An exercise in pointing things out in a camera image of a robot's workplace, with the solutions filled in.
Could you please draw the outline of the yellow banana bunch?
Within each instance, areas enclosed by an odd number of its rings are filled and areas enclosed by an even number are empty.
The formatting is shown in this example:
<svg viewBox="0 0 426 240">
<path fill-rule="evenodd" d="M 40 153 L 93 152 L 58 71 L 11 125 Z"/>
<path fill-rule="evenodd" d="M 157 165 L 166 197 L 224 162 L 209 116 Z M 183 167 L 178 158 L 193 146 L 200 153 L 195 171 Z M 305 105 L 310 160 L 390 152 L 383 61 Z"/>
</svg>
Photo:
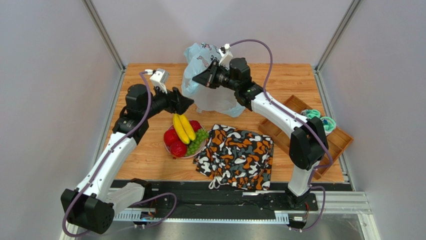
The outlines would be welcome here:
<svg viewBox="0 0 426 240">
<path fill-rule="evenodd" d="M 185 115 L 175 113 L 172 119 L 172 123 L 179 139 L 184 144 L 189 145 L 196 139 L 195 131 Z"/>
</svg>

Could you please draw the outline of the light blue plastic bag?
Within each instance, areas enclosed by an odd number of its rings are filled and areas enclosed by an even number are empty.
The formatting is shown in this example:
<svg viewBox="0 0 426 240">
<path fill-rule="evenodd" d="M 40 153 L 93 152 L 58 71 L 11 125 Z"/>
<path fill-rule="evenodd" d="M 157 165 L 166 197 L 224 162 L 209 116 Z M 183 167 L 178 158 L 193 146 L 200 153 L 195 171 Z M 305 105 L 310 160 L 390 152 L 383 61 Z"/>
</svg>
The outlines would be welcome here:
<svg viewBox="0 0 426 240">
<path fill-rule="evenodd" d="M 212 61 L 219 61 L 222 56 L 218 48 L 208 43 L 194 43 L 184 51 L 187 67 L 183 72 L 182 94 L 194 100 L 198 112 L 215 111 L 232 118 L 240 116 L 244 107 L 235 99 L 230 89 L 219 87 L 211 89 L 193 81 L 193 77 L 205 71 Z"/>
</svg>

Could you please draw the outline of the green grape bunch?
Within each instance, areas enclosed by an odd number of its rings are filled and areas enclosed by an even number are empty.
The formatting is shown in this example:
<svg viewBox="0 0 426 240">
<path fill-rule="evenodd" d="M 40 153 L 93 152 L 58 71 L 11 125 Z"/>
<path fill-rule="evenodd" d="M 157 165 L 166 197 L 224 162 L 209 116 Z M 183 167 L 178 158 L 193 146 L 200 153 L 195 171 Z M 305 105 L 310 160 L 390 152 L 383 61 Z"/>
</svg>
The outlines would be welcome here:
<svg viewBox="0 0 426 240">
<path fill-rule="evenodd" d="M 195 133 L 195 140 L 187 146 L 186 157 L 196 155 L 204 146 L 205 141 L 209 138 L 209 133 L 201 128 Z"/>
</svg>

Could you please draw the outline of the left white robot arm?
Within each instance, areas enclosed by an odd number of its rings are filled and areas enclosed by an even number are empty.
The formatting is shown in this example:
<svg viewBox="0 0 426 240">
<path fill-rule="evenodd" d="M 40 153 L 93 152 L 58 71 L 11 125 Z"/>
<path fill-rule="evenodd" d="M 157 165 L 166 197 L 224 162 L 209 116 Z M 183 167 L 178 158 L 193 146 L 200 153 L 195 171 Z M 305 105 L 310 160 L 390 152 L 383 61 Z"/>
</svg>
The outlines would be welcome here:
<svg viewBox="0 0 426 240">
<path fill-rule="evenodd" d="M 194 100 L 183 96 L 176 87 L 162 91 L 156 86 L 151 92 L 145 84 L 135 84 L 127 90 L 125 103 L 95 165 L 75 189 L 65 189 L 60 197 L 63 230 L 73 224 L 86 232 L 104 234 L 116 214 L 143 201 L 145 192 L 151 191 L 151 183 L 135 178 L 110 193 L 115 176 L 148 130 L 150 118 L 162 111 L 182 115 Z"/>
</svg>

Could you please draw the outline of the pink plate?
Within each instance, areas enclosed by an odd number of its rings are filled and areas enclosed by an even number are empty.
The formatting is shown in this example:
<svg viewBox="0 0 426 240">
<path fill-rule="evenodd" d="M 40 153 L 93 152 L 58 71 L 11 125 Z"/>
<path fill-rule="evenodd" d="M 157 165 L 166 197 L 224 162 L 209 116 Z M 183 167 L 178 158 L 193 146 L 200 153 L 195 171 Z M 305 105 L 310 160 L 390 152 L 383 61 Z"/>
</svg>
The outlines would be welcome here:
<svg viewBox="0 0 426 240">
<path fill-rule="evenodd" d="M 167 129 L 167 130 L 169 130 L 169 129 L 174 129 L 174 126 L 173 125 L 170 125 L 169 126 L 169 128 Z M 164 147 L 165 147 L 165 149 L 167 150 L 167 152 L 171 155 L 171 153 L 170 153 L 170 150 L 169 150 L 169 147 L 167 147 L 166 145 L 165 145 L 165 143 L 164 143 Z M 195 157 L 197 154 L 195 154 L 195 155 L 192 155 L 192 156 L 184 156 L 184 157 L 180 157 L 180 158 L 183 158 L 183 159 L 189 159 L 189 158 L 193 158 L 193 157 Z"/>
</svg>

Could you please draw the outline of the red apple right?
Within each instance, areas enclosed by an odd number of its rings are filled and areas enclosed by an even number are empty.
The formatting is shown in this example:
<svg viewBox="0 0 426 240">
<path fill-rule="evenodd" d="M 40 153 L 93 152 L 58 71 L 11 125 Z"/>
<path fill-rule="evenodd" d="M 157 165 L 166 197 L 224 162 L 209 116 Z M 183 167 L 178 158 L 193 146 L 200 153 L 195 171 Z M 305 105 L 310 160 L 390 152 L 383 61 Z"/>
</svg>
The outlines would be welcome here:
<svg viewBox="0 0 426 240">
<path fill-rule="evenodd" d="M 190 120 L 189 123 L 195 133 L 203 128 L 197 120 Z"/>
</svg>

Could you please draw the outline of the red apple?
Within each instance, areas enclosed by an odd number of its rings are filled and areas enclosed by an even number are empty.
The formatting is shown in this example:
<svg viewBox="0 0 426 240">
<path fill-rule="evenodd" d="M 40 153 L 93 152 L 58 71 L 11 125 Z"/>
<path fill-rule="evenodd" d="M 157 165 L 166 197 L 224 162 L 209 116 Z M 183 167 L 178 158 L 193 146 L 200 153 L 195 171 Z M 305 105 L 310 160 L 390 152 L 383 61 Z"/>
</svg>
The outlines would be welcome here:
<svg viewBox="0 0 426 240">
<path fill-rule="evenodd" d="M 174 142 L 179 140 L 180 138 L 174 128 L 167 130 L 163 135 L 163 142 L 167 147 L 170 147 Z"/>
<path fill-rule="evenodd" d="M 189 123 L 195 133 L 203 128 L 197 120 L 190 120 Z"/>
<path fill-rule="evenodd" d="M 179 141 L 175 141 L 173 142 L 170 147 L 169 147 L 169 151 L 170 154 L 174 157 L 174 158 L 182 158 L 186 155 L 188 148 L 187 145 L 184 144 L 183 142 Z"/>
</svg>

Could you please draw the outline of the red apple left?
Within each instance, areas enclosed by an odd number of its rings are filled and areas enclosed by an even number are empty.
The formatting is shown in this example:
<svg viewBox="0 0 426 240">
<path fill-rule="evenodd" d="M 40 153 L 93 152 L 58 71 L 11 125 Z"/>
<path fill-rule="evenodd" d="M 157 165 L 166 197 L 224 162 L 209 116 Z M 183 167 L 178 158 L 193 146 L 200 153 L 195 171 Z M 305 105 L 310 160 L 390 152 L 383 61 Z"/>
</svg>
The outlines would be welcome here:
<svg viewBox="0 0 426 240">
<path fill-rule="evenodd" d="M 167 147 L 170 147 L 174 142 L 179 140 L 180 138 L 174 128 L 167 130 L 163 135 L 163 142 Z"/>
</svg>

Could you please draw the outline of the red apple front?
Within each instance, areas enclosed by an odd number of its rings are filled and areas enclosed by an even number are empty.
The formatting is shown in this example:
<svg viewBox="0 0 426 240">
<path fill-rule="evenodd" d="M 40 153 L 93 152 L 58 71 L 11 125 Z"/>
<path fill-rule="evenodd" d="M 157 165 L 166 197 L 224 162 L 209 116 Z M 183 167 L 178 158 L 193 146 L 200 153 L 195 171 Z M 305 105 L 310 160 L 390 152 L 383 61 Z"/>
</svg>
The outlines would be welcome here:
<svg viewBox="0 0 426 240">
<path fill-rule="evenodd" d="M 174 158 L 182 158 L 186 155 L 188 148 L 187 145 L 184 144 L 183 142 L 179 141 L 175 141 L 173 142 L 170 147 L 169 147 L 169 151 L 170 154 L 174 157 Z"/>
</svg>

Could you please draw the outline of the camouflage patterned cloth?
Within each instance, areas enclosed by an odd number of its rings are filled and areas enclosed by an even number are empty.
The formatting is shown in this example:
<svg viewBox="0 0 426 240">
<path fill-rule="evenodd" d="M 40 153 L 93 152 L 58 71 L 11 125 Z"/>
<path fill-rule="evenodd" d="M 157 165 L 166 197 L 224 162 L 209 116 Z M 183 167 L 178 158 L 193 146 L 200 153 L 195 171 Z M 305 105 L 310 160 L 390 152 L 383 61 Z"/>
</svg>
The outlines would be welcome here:
<svg viewBox="0 0 426 240">
<path fill-rule="evenodd" d="M 247 191 L 270 189 L 274 141 L 269 135 L 215 124 L 194 159 L 195 170 L 210 178 L 210 189 L 231 186 Z"/>
</svg>

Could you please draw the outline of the teal sock roll left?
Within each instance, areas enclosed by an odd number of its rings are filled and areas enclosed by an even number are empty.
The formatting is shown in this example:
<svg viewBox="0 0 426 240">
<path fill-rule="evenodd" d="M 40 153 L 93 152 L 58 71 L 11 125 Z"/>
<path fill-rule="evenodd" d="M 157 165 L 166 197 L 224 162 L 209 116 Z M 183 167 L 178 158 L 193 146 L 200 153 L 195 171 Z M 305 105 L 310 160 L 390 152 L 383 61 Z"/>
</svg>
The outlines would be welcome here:
<svg viewBox="0 0 426 240">
<path fill-rule="evenodd" d="M 312 118 L 321 118 L 321 113 L 317 109 L 304 109 L 300 112 L 302 116 L 307 117 L 308 119 Z"/>
</svg>

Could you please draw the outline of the teal white sock roll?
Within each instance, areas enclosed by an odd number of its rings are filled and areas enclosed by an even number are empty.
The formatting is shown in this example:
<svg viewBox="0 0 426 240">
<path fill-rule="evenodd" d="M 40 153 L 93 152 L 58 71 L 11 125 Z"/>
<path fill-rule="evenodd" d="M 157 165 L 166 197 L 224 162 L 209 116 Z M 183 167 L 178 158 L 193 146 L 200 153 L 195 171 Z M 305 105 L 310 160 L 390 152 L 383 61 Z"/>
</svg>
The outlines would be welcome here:
<svg viewBox="0 0 426 240">
<path fill-rule="evenodd" d="M 329 116 L 322 116 L 320 120 L 326 136 L 330 135 L 337 128 L 335 120 Z"/>
</svg>

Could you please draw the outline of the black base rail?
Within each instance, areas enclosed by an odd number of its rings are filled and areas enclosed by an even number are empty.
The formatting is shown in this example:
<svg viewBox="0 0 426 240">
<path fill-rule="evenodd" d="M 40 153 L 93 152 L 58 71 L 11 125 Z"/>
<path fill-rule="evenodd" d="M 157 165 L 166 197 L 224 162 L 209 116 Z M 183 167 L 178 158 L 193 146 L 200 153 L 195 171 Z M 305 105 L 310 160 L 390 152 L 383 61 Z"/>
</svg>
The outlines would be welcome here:
<svg viewBox="0 0 426 240">
<path fill-rule="evenodd" d="M 285 196 L 286 182 L 273 182 L 267 191 L 239 190 L 221 186 L 213 190 L 206 181 L 153 181 L 149 197 L 160 197 L 141 206 L 118 213 L 117 221 L 158 221 L 171 215 L 172 222 L 284 222 L 284 214 L 313 216 L 323 210 L 325 215 L 356 214 L 354 193 L 345 183 L 322 183 L 326 190 L 313 190 L 299 206 L 291 207 Z"/>
</svg>

